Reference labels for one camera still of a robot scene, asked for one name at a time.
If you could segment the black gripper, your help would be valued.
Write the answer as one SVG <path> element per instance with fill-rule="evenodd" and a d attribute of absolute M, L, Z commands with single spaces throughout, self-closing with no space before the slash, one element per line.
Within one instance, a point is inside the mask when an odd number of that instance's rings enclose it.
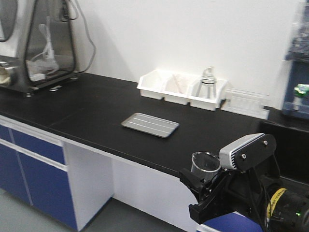
<path fill-rule="evenodd" d="M 247 171 L 227 171 L 213 183 L 204 183 L 188 169 L 179 171 L 180 181 L 197 200 L 189 205 L 190 218 L 198 224 L 237 211 L 249 218 L 269 218 L 271 198 L 281 188 L 280 170 L 272 155 Z"/>

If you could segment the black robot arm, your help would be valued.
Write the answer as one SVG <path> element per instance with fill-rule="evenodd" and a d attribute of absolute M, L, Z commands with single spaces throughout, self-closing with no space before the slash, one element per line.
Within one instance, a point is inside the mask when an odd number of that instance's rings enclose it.
<path fill-rule="evenodd" d="M 180 181 L 197 200 L 189 205 L 198 224 L 240 213 L 264 232 L 307 232 L 309 199 L 285 187 L 274 156 L 248 170 L 221 171 L 210 180 L 182 169 Z"/>

